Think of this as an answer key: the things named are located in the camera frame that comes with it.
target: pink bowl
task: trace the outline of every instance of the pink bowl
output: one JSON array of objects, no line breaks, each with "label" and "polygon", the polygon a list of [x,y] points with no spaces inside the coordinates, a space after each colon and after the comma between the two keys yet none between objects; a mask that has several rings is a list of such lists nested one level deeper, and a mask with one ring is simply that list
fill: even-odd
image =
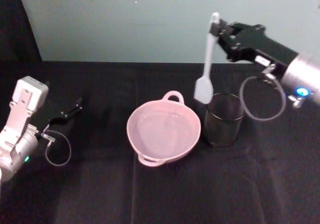
[{"label": "pink bowl", "polygon": [[[170,96],[177,96],[179,102],[169,100]],[[199,140],[201,124],[182,94],[170,91],[161,100],[138,107],[128,119],[126,131],[139,161],[155,167],[187,155]]]}]

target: table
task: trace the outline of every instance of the table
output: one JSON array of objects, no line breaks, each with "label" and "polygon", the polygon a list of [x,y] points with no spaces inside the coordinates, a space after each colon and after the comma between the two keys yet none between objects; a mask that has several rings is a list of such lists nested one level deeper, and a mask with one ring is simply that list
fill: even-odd
[{"label": "table", "polygon": [[[141,165],[126,134],[132,111],[169,90],[203,121],[205,106],[193,99],[201,64],[1,63],[0,124],[4,126],[16,81],[30,75],[50,81],[45,105],[32,124],[84,96],[83,112],[55,127],[72,145],[62,168],[44,158],[46,142],[2,186],[0,218],[7,223],[319,223],[320,111],[306,101],[287,106],[278,119],[246,118],[236,143],[209,147],[200,138],[191,153],[158,168]],[[241,82],[261,71],[251,64],[216,64],[214,91],[238,94]],[[249,84],[248,105],[271,114],[279,98]]]}]

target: white spatula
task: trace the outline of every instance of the white spatula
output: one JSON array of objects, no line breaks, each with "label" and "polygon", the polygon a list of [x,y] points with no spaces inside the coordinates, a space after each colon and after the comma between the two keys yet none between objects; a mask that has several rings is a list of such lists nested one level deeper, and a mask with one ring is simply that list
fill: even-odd
[{"label": "white spatula", "polygon": [[194,89],[194,98],[203,104],[210,103],[212,96],[214,95],[214,88],[210,80],[210,69],[212,64],[212,53],[214,51],[215,44],[218,38],[210,33],[212,23],[220,24],[220,15],[213,13],[209,23],[209,32],[206,38],[206,50],[205,50],[205,61],[203,68],[203,75],[197,79],[196,86]]}]

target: wall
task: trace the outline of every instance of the wall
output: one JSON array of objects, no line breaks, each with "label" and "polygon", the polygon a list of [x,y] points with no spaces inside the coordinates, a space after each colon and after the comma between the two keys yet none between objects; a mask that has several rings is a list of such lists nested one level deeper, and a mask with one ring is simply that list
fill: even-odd
[{"label": "wall", "polygon": [[22,1],[44,60],[203,62],[212,12],[320,56],[320,0]]}]

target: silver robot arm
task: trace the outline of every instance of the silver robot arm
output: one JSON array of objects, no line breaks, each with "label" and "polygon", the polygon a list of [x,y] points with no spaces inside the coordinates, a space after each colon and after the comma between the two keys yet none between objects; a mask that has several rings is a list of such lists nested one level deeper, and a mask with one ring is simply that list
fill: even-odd
[{"label": "silver robot arm", "polygon": [[20,169],[38,145],[38,130],[29,124],[48,94],[48,87],[26,76],[17,81],[7,123],[0,133],[0,181],[4,182]]}]

